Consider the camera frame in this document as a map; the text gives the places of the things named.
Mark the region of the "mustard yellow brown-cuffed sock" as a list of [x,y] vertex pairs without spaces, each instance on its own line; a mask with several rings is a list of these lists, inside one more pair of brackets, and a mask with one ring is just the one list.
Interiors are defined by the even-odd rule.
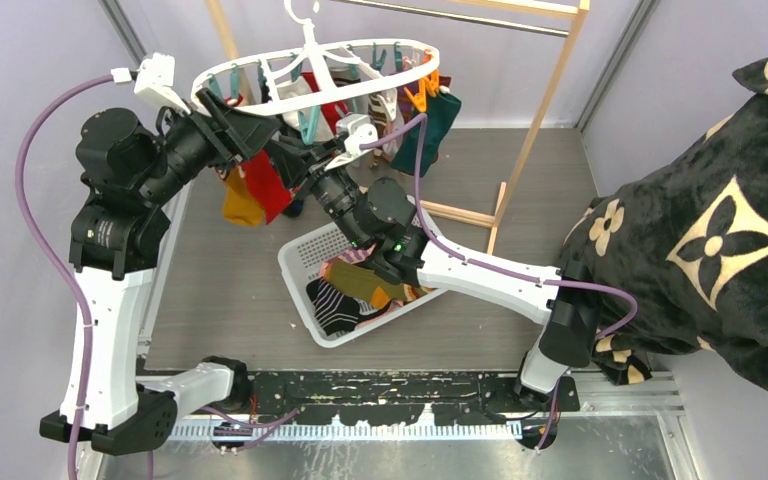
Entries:
[[259,226],[264,221],[265,212],[258,201],[251,195],[239,167],[230,170],[223,183],[226,187],[222,206],[223,218],[234,225]]

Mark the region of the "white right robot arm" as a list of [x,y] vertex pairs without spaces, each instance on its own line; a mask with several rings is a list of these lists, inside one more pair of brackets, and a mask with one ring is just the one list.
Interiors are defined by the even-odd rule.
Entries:
[[280,137],[269,141],[265,151],[282,181],[297,193],[312,195],[348,244],[366,252],[363,265],[382,281],[461,293],[541,325],[514,387],[522,407],[542,409],[568,370],[591,361],[598,285],[577,263],[561,269],[517,263],[445,238],[427,223],[419,196],[408,195],[392,178],[361,189],[346,167],[379,143],[346,133],[314,145]]

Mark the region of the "white oval clip hanger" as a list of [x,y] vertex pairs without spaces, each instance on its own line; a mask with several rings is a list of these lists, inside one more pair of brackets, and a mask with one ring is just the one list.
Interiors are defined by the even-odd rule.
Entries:
[[[418,82],[424,77],[431,76],[439,68],[439,50],[418,40],[377,38],[320,43],[315,38],[315,24],[312,18],[298,16],[290,1],[285,1],[283,8],[292,21],[301,27],[304,43],[293,49],[232,59],[202,72],[193,81],[190,94],[196,109],[202,113],[206,111],[197,100],[196,92],[205,88],[212,77],[228,72],[235,66],[243,68],[255,65],[263,71],[270,100],[253,106],[238,106],[236,108],[238,111],[259,116],[275,116],[376,94],[386,107],[388,118],[394,120],[399,114],[397,90],[412,82]],[[390,44],[411,48],[421,54],[425,61],[409,70],[384,75],[355,53],[359,48]],[[283,97],[279,92],[277,82],[290,75],[303,63],[309,65],[318,90],[295,97]],[[335,85],[329,70],[330,63],[340,63],[357,68],[361,74],[361,80],[345,86]]]

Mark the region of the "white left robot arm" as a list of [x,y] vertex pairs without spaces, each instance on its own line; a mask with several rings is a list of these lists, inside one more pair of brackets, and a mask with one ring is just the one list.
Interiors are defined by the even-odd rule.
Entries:
[[171,225],[165,205],[202,170],[253,158],[279,127],[208,90],[197,98],[203,111],[162,107],[158,132],[118,107],[81,127],[75,155],[89,194],[71,224],[66,266],[77,294],[73,364],[60,407],[40,420],[43,438],[113,456],[147,452],[191,413],[250,403],[238,360],[211,356],[163,381],[136,378],[142,317]]

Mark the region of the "olive green sock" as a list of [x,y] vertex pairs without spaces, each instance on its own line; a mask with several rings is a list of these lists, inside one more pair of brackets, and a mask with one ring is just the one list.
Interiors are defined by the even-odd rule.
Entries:
[[433,289],[425,287],[388,283],[374,271],[342,260],[323,264],[320,275],[342,294],[362,300],[376,309],[382,309],[391,302],[410,303],[433,292]]

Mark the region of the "red penguin sock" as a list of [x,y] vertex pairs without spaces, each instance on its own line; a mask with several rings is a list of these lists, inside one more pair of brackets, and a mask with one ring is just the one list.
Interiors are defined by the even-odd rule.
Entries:
[[244,183],[252,198],[264,211],[264,223],[272,223],[293,201],[270,157],[264,150],[241,165]]

